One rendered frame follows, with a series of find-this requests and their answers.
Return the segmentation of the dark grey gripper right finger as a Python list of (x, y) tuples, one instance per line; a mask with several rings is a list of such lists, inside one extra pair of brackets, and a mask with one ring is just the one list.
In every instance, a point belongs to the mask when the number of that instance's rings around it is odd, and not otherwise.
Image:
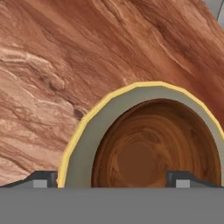
[(221, 188), (221, 185), (214, 185), (191, 174), (189, 171), (168, 171), (166, 173), (166, 187), (172, 188)]

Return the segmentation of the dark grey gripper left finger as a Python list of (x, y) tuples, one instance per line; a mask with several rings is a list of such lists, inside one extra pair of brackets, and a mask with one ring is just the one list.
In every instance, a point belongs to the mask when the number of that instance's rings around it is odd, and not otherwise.
[(3, 185), (8, 187), (23, 187), (23, 188), (56, 188), (57, 187), (57, 172), (56, 171), (34, 171), (27, 178)]

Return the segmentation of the yellow-rimmed grey wooden bowl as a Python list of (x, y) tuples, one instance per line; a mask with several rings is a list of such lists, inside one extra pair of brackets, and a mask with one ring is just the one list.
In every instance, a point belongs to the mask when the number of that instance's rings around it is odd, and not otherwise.
[(165, 98), (193, 109), (212, 132), (224, 184), (224, 131), (207, 106), (181, 87), (162, 81), (135, 82), (107, 94), (80, 121), (69, 141), (58, 172), (59, 187), (90, 187), (95, 153), (109, 126), (126, 110), (148, 100)]

